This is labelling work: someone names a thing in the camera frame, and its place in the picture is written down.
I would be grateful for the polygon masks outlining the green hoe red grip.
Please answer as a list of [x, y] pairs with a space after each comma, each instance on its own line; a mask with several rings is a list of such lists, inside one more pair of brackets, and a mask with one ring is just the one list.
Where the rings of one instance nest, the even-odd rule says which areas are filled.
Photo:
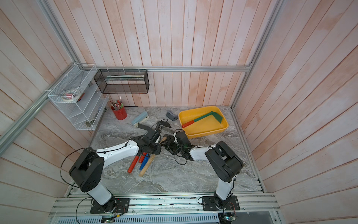
[[194, 124], [195, 122], [198, 122], [198, 121], [200, 121], [200, 120], [202, 120], [202, 119], [204, 119], [204, 118], [206, 118], [206, 117], [209, 117], [209, 116], [213, 116], [219, 123], [221, 123], [222, 120], [223, 120], [223, 117], [222, 117], [221, 115], [219, 115], [219, 114], [216, 113], [216, 112], [211, 111], [211, 112], [209, 112], [209, 113], [207, 113], [207, 114], [205, 114], [205, 115], [202, 115], [202, 116], [200, 116], [200, 117], [198, 117], [198, 118], [196, 118], [196, 119], [194, 119], [194, 120], [191, 120], [191, 121], [189, 121], [189, 122], [187, 122], [187, 123], [185, 123], [185, 124], [182, 124], [181, 127], [182, 127], [182, 128], [186, 128], [186, 127], [188, 127], [188, 126]]

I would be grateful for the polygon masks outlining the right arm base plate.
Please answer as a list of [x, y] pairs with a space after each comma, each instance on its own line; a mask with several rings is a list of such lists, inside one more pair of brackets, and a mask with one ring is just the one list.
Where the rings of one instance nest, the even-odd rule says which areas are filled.
[[218, 196], [201, 197], [201, 204], [204, 211], [239, 211], [240, 206], [237, 196], [229, 196], [228, 199], [222, 201]]

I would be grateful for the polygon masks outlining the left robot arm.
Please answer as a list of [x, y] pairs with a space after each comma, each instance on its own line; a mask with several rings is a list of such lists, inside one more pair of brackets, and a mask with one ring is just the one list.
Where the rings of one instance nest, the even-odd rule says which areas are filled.
[[103, 169], [127, 157], [142, 153], [159, 154], [160, 139], [160, 131], [150, 129], [144, 135], [132, 137], [125, 143], [109, 148], [86, 148], [75, 161], [69, 175], [82, 192], [90, 195], [97, 204], [110, 212], [114, 209], [116, 200], [101, 182]]

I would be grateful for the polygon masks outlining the wooden handle hoe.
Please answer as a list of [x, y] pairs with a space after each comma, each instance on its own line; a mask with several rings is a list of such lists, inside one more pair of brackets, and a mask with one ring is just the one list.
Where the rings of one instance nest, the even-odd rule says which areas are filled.
[[143, 177], [145, 175], [146, 171], [148, 170], [148, 168], [150, 167], [150, 165], [154, 161], [155, 157], [156, 157], [155, 154], [151, 155], [151, 157], [149, 158], [148, 162], [146, 163], [146, 165], [143, 167], [143, 169], [139, 173], [139, 177]]

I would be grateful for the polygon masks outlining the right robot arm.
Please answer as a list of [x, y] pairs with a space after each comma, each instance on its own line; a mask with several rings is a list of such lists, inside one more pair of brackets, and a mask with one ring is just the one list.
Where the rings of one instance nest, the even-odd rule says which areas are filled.
[[219, 181], [214, 193], [217, 202], [225, 204], [232, 197], [236, 176], [244, 167], [242, 159], [223, 141], [210, 146], [194, 146], [184, 131], [165, 134], [161, 145], [172, 155], [188, 161], [208, 161]]

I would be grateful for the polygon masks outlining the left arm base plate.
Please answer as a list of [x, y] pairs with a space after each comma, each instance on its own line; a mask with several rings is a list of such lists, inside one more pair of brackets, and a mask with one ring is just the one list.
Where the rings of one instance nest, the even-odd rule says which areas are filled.
[[127, 213], [129, 209], [129, 198], [111, 198], [104, 205], [100, 205], [95, 199], [92, 199], [90, 214], [102, 213]]

